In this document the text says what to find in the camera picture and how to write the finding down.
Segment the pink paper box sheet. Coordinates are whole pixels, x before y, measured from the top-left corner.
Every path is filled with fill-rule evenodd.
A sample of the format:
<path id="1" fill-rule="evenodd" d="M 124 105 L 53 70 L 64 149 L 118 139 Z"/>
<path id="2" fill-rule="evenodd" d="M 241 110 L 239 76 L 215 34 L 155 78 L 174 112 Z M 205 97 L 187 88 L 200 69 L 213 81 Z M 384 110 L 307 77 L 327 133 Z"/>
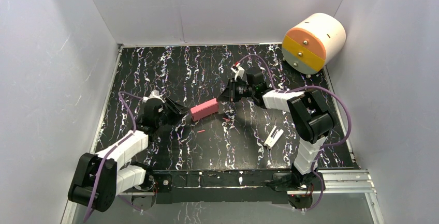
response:
<path id="1" fill-rule="evenodd" d="M 196 105 L 190 109 L 192 121 L 194 122 L 217 112 L 218 112 L 218 101 L 216 98 L 213 98 L 204 103 Z"/>

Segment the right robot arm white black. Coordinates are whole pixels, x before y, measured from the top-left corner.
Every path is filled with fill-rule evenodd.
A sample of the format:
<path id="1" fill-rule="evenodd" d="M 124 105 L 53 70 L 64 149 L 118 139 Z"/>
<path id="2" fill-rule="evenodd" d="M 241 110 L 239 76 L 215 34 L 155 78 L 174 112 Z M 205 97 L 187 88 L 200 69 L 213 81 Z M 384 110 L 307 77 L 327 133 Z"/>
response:
<path id="1" fill-rule="evenodd" d="M 240 76 L 229 79 L 219 102 L 237 102 L 251 98 L 263 109 L 275 109 L 289 113 L 300 138 L 299 149 L 291 175 L 277 179 L 267 185 L 276 189 L 281 186 L 304 190 L 318 176 L 317 160 L 328 134 L 336 124 L 322 93 L 328 90 L 319 86 L 304 86 L 289 91 L 274 89 L 266 83 L 262 71 L 252 67 Z"/>

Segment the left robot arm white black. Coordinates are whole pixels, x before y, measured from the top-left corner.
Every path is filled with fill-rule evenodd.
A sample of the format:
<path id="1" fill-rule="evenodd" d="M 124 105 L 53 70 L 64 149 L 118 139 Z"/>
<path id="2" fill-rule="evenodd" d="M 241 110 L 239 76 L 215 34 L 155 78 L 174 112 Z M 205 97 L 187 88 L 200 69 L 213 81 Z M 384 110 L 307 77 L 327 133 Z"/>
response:
<path id="1" fill-rule="evenodd" d="M 188 112 L 169 97 L 143 97 L 143 111 L 120 140 L 95 154 L 84 153 L 78 160 L 68 191 L 68 200 L 93 211 L 105 212 L 116 197 L 131 188 L 152 189 L 151 170 L 131 159 L 149 146 L 149 138 L 161 127 L 175 125 Z"/>

